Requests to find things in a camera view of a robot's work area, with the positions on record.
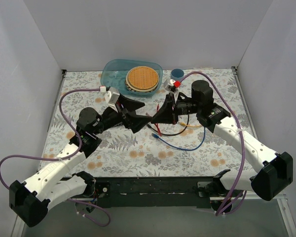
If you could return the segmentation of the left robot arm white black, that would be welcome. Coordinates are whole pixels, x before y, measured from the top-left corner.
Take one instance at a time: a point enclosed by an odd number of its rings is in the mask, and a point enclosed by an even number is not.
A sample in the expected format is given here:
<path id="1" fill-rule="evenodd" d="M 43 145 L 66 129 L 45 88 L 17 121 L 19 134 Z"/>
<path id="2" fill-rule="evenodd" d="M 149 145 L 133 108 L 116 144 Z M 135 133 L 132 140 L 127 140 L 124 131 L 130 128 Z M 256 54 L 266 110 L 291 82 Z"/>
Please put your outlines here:
<path id="1" fill-rule="evenodd" d="M 36 226 L 49 210 L 71 197 L 82 195 L 89 198 L 94 195 L 96 180 L 91 174 L 81 171 L 67 181 L 62 181 L 62 178 L 96 151 L 102 141 L 97 134 L 121 125 L 136 133 L 152 120 L 150 116 L 136 113 L 137 109 L 145 106 L 143 102 L 123 95 L 108 98 L 107 102 L 108 107 L 103 114 L 91 107 L 79 113 L 76 122 L 78 134 L 70 139 L 58 158 L 23 183 L 14 181 L 10 185 L 10 208 L 28 227 Z"/>

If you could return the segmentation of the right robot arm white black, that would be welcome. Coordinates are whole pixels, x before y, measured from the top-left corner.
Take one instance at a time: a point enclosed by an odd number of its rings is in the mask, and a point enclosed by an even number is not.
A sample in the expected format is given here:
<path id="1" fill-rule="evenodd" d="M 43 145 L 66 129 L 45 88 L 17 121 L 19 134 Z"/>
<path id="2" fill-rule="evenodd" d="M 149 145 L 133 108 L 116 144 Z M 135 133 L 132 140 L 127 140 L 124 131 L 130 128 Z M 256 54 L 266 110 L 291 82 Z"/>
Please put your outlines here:
<path id="1" fill-rule="evenodd" d="M 236 151 L 245 156 L 252 166 L 250 172 L 224 170 L 204 187 L 205 192 L 227 195 L 230 191 L 250 191 L 266 201 L 272 200 L 293 181 L 293 158 L 286 152 L 277 153 L 258 141 L 248 132 L 238 128 L 235 118 L 214 102 L 213 90 L 204 80 L 191 85 L 191 97 L 179 91 L 180 82 L 164 83 L 168 94 L 164 104 L 153 116 L 153 123 L 176 124 L 181 115 L 196 114 L 199 123 L 219 136 Z"/>

